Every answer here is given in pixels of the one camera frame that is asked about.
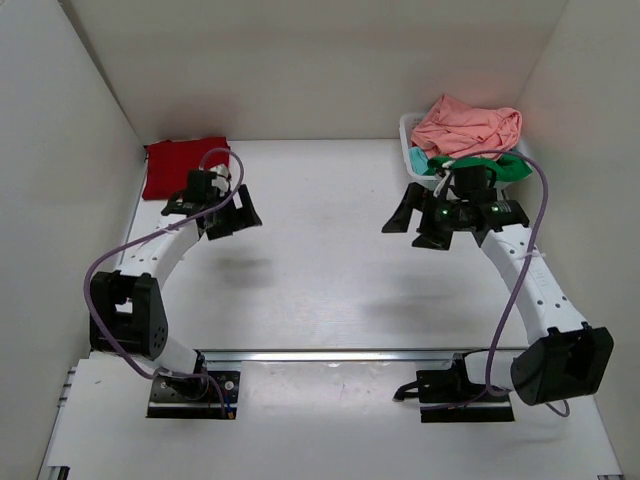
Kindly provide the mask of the red t-shirt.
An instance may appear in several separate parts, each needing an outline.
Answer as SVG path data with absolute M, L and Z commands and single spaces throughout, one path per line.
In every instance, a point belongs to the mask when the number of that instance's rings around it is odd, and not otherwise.
M 216 148 L 228 149 L 225 137 L 196 140 L 165 140 L 146 147 L 147 178 L 142 192 L 145 201 L 167 200 L 186 187 L 190 170 L 197 169 L 205 154 Z

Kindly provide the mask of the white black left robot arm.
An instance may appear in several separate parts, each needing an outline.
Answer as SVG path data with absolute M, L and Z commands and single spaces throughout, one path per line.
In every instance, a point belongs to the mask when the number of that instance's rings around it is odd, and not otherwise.
M 162 289 L 201 239 L 217 240 L 261 223 L 247 186 L 233 183 L 226 165 L 189 171 L 185 188 L 169 197 L 155 230 L 126 246 L 114 270 L 90 272 L 85 298 L 91 347 L 122 354 L 189 401 L 205 397 L 218 384 L 203 354 L 170 335 Z

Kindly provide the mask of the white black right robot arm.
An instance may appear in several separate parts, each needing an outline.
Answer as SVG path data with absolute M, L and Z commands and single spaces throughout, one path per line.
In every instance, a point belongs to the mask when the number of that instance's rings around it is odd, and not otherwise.
M 614 340 L 593 327 L 572 305 L 536 246 L 541 221 L 530 220 L 515 200 L 500 198 L 483 166 L 455 168 L 436 190 L 412 182 L 382 228 L 405 233 L 421 215 L 412 245 L 447 251 L 454 234 L 469 232 L 509 290 L 490 346 L 467 356 L 470 365 L 448 376 L 449 391 L 471 400 L 483 388 L 516 393 L 527 405 L 550 404 L 595 394 Z

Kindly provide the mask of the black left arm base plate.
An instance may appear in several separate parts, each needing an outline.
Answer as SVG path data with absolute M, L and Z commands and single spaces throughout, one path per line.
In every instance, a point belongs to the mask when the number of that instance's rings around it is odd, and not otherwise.
M 157 377 L 151 386 L 146 417 L 150 419 L 235 420 L 241 387 L 241 363 L 208 363 L 208 374 L 215 386 L 195 381 Z

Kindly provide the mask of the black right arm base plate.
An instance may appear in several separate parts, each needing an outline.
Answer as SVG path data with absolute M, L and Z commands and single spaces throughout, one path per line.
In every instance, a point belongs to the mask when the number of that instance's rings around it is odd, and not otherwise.
M 510 423 L 515 421 L 509 395 L 493 396 L 483 385 L 471 383 L 465 373 L 418 370 L 416 379 L 400 386 L 392 399 L 416 399 L 423 424 Z

